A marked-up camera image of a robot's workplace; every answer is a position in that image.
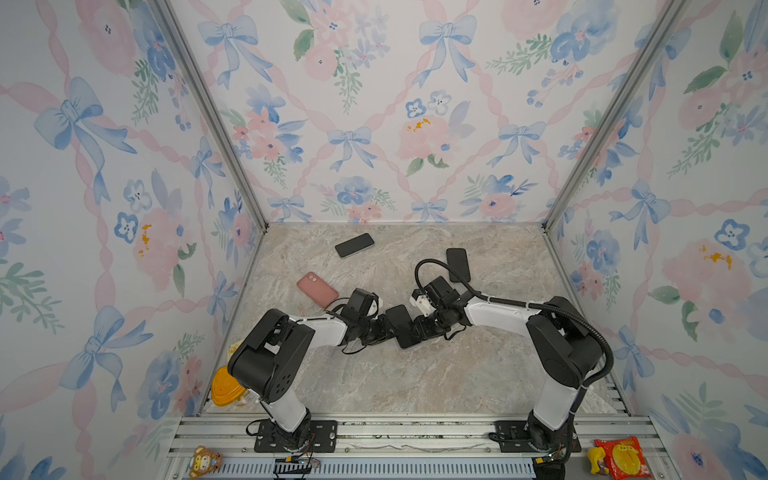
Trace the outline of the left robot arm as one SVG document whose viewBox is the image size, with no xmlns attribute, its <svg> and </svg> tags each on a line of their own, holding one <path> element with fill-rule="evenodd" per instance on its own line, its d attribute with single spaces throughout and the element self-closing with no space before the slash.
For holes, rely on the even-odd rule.
<svg viewBox="0 0 768 480">
<path fill-rule="evenodd" d="M 270 309 L 240 343 L 227 364 L 228 374 L 255 393 L 268 419 L 261 421 L 255 449 L 307 451 L 312 445 L 312 415 L 293 383 L 308 352 L 321 347 L 363 348 L 388 339 L 379 320 L 381 301 L 356 289 L 344 304 L 313 318 L 293 318 Z"/>
</svg>

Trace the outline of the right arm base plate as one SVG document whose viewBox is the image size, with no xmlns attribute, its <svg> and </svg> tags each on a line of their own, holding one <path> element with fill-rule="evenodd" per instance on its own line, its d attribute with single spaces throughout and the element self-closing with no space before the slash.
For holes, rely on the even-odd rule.
<svg viewBox="0 0 768 480">
<path fill-rule="evenodd" d="M 576 433 L 568 433 L 568 424 L 552 431 L 536 420 L 500 420 L 494 423 L 488 438 L 499 445 L 502 453 L 547 455 L 582 451 Z"/>
</svg>

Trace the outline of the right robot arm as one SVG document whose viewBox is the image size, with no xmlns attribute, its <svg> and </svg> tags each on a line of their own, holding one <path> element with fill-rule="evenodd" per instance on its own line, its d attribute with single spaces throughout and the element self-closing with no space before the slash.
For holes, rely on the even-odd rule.
<svg viewBox="0 0 768 480">
<path fill-rule="evenodd" d="M 521 447 L 564 455 L 575 441 L 574 419 L 589 386 L 612 368 L 607 342 L 565 297 L 524 302 L 458 292 L 438 277 L 413 291 L 411 304 L 421 315 L 414 333 L 423 339 L 455 325 L 513 332 L 530 339 L 544 373 L 539 398 L 521 426 L 499 427 L 493 438 L 504 449 Z"/>
</svg>

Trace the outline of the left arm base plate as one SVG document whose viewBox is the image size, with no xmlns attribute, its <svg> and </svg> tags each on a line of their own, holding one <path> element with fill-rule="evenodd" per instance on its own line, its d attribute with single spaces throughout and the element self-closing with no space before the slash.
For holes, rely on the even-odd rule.
<svg viewBox="0 0 768 480">
<path fill-rule="evenodd" d="M 272 420 L 251 422 L 246 434 L 254 438 L 256 453 L 333 453 L 338 439 L 335 420 L 304 420 L 288 432 Z"/>
</svg>

